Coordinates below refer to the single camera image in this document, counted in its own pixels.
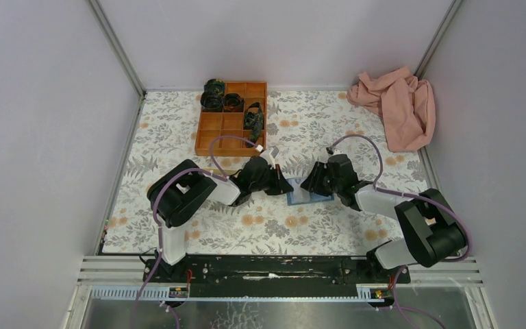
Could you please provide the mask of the blue leather card holder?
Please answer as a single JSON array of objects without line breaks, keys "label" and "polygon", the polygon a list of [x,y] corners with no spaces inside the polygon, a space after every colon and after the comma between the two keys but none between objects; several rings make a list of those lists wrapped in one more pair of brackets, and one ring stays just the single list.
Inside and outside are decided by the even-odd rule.
[{"label": "blue leather card holder", "polygon": [[301,183],[305,178],[288,178],[287,181],[293,187],[293,191],[286,194],[287,204],[289,206],[297,206],[302,204],[313,204],[319,202],[330,202],[334,200],[334,196],[322,196],[311,193],[301,188]]}]

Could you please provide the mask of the beige oval tray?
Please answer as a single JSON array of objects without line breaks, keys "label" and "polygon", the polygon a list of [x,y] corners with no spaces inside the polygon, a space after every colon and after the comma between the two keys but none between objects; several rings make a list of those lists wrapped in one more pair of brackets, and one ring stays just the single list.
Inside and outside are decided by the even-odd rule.
[{"label": "beige oval tray", "polygon": [[215,169],[215,168],[204,168],[204,170],[210,172],[210,173],[213,173],[214,175],[219,175],[219,176],[230,176],[230,175],[234,175],[235,173],[238,172],[238,169],[231,169],[231,170],[224,170],[224,171],[221,171],[219,169]]}]

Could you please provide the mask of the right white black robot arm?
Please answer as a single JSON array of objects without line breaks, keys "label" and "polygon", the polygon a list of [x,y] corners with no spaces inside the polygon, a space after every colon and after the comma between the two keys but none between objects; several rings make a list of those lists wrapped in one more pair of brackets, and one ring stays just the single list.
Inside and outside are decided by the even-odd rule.
[{"label": "right white black robot arm", "polygon": [[402,239],[388,241],[366,253],[365,272],[383,282],[402,265],[433,265],[468,246],[464,228],[451,215],[440,191],[400,193],[359,180],[345,154],[316,162],[301,188],[322,196],[337,195],[341,203],[359,212],[371,212],[398,221]]}]

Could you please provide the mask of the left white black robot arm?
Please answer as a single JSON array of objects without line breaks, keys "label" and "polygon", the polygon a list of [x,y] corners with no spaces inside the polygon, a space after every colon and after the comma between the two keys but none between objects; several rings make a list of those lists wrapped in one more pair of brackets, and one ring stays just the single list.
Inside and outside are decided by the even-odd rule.
[{"label": "left white black robot arm", "polygon": [[147,198],[158,226],[159,273],[170,282],[185,272],[185,228],[195,213],[208,201],[237,207],[253,193],[285,195],[294,189],[280,166],[269,157],[253,156],[241,169],[224,178],[185,159],[151,185]]}]

